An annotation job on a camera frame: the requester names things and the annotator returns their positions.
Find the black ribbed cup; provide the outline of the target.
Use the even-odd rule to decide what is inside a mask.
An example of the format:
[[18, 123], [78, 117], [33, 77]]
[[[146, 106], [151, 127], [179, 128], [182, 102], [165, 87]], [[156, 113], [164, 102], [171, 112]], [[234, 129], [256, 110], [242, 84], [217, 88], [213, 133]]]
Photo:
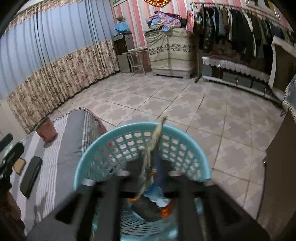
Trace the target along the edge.
[[159, 221], [162, 219], [159, 207], [147, 197], [141, 197], [132, 203], [131, 209], [141, 218], [148, 222]]

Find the white printed paper pack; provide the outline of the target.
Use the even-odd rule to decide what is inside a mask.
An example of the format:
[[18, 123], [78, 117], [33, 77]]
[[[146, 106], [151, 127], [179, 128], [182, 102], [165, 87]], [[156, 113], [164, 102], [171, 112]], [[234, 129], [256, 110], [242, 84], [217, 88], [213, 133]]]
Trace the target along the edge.
[[150, 185], [144, 192], [144, 197], [155, 203], [159, 208], [167, 207], [171, 200], [164, 197], [163, 190], [157, 185]]

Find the printed snack packet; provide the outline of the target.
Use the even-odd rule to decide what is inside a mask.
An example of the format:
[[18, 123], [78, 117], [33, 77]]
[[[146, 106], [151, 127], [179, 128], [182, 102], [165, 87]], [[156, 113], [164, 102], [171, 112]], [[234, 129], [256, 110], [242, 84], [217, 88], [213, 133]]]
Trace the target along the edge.
[[144, 192], [148, 189], [148, 187], [154, 182], [152, 174], [152, 153], [159, 146], [159, 142], [163, 133], [163, 125], [166, 119], [167, 118], [164, 117], [161, 123], [157, 125], [145, 146], [142, 170], [138, 178], [139, 190], [136, 197], [134, 198], [135, 201], [140, 199], [143, 196]]

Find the black glasses case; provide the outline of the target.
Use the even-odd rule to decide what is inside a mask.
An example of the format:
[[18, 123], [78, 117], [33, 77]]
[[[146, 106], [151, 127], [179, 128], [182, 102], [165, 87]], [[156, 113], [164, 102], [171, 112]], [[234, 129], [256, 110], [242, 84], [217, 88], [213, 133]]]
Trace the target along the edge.
[[29, 199], [31, 195], [34, 183], [40, 172], [42, 164], [43, 160], [40, 157], [33, 156], [23, 176], [20, 185], [20, 191], [27, 199]]

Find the pink mug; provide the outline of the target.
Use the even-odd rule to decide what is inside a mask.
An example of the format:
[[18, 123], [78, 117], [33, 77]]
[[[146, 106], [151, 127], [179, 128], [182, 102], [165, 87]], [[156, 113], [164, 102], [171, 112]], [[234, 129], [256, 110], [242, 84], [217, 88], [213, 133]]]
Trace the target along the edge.
[[49, 117], [44, 118], [37, 124], [36, 133], [46, 143], [55, 140], [58, 135], [55, 126]]

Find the teal plastic basket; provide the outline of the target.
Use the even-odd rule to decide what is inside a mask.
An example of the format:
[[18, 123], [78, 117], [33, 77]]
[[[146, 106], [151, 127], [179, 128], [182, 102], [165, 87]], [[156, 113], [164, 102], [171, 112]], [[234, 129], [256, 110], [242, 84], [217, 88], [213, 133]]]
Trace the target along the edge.
[[[156, 122], [138, 122], [120, 126], [97, 138], [82, 155], [74, 177], [74, 189], [86, 178], [106, 181], [118, 171], [128, 170], [133, 179], [132, 195], [138, 195], [143, 181], [155, 184], [152, 169], [144, 163], [151, 144]], [[159, 154], [169, 169], [184, 173], [190, 180], [204, 182], [211, 179], [211, 168], [202, 148], [187, 133], [173, 126], [163, 125], [159, 135]], [[157, 221], [146, 221], [132, 211], [125, 200], [121, 207], [121, 240], [173, 240], [178, 236], [177, 210]]]

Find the blue floral curtain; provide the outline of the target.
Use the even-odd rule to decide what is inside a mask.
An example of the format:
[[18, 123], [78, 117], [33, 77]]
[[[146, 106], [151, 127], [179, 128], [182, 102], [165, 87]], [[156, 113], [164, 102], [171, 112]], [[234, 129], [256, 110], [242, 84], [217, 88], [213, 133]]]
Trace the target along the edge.
[[109, 1], [41, 1], [1, 37], [1, 97], [30, 132], [63, 102], [119, 70]]

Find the blue lace covered furniture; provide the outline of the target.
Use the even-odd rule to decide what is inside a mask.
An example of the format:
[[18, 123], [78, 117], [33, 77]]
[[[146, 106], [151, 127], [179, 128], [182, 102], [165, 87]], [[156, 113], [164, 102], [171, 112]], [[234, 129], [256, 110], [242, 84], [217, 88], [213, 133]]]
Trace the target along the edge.
[[286, 113], [290, 112], [296, 123], [296, 74], [285, 89], [282, 105]]

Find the low tv bench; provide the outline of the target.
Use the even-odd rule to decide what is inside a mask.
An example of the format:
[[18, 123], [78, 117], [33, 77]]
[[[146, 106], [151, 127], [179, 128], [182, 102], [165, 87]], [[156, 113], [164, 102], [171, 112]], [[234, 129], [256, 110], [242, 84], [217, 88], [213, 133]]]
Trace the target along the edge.
[[202, 77], [281, 103], [268, 85], [269, 75], [244, 64], [204, 56]]

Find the water dispenser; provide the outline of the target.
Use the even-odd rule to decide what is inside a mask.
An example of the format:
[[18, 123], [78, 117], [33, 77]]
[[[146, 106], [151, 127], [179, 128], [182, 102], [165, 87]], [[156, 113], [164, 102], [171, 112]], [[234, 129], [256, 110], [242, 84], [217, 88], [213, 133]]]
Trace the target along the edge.
[[126, 53], [134, 49], [132, 33], [122, 33], [112, 37], [121, 73], [131, 73], [131, 66]]

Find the small folding table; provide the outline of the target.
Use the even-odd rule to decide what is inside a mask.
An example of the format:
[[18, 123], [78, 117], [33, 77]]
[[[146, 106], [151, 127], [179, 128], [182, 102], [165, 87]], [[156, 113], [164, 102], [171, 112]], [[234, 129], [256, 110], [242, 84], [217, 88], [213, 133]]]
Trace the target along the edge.
[[142, 72], [146, 75], [147, 72], [151, 71], [151, 63], [149, 60], [147, 46], [128, 50], [124, 53], [124, 55], [129, 61], [132, 76], [134, 76], [137, 72]]

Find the covered storage cabinet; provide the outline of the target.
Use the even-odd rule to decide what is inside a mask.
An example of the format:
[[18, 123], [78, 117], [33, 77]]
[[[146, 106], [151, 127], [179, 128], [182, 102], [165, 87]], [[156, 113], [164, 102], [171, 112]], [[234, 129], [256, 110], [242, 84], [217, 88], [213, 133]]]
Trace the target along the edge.
[[195, 37], [185, 28], [145, 33], [149, 61], [154, 75], [189, 79], [196, 70]]

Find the clothes rack with clothes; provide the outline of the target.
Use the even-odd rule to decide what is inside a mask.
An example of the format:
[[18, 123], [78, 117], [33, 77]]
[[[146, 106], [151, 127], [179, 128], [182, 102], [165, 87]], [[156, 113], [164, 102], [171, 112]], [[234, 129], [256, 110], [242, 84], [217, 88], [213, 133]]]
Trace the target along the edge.
[[295, 46], [295, 33], [276, 17], [254, 7], [212, 1], [193, 1], [187, 11], [187, 30], [197, 37], [197, 60], [229, 60], [271, 75], [274, 38]]

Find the pile of clothes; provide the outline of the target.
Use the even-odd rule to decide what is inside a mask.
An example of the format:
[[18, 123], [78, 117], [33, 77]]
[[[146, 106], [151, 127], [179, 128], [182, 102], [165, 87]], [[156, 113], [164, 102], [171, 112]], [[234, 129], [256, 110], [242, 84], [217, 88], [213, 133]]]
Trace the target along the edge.
[[150, 30], [162, 30], [168, 32], [171, 28], [185, 28], [186, 20], [180, 15], [155, 11], [153, 15], [145, 19]]

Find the red heart wall decoration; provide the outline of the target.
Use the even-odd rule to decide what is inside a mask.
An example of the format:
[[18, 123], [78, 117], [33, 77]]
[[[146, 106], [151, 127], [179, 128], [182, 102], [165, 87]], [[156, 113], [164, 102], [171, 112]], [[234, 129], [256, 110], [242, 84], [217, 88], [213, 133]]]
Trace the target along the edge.
[[146, 3], [156, 6], [159, 8], [163, 8], [166, 6], [171, 0], [144, 0]]

